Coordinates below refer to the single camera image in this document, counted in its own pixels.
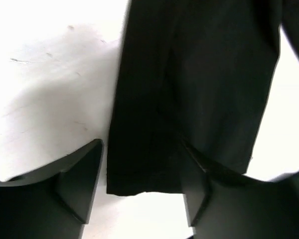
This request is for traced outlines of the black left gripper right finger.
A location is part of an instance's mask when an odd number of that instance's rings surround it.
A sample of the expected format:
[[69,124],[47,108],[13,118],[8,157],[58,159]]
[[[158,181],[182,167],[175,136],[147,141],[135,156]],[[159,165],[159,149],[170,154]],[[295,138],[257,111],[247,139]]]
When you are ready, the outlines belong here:
[[187,220],[196,239],[299,239],[299,172],[264,182],[179,147]]

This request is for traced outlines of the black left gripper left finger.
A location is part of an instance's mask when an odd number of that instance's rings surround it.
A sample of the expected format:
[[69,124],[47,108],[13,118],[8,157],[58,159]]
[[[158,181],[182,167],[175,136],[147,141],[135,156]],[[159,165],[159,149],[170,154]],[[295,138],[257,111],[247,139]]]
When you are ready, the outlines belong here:
[[103,142],[0,182],[0,239],[79,239],[89,222]]

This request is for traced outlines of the black trousers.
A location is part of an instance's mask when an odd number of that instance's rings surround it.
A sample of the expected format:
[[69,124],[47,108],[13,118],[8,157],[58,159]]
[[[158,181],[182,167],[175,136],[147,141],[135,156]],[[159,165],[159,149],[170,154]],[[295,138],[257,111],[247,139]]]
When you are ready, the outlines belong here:
[[108,137],[107,193],[181,193],[178,139],[247,171],[299,0],[134,0]]

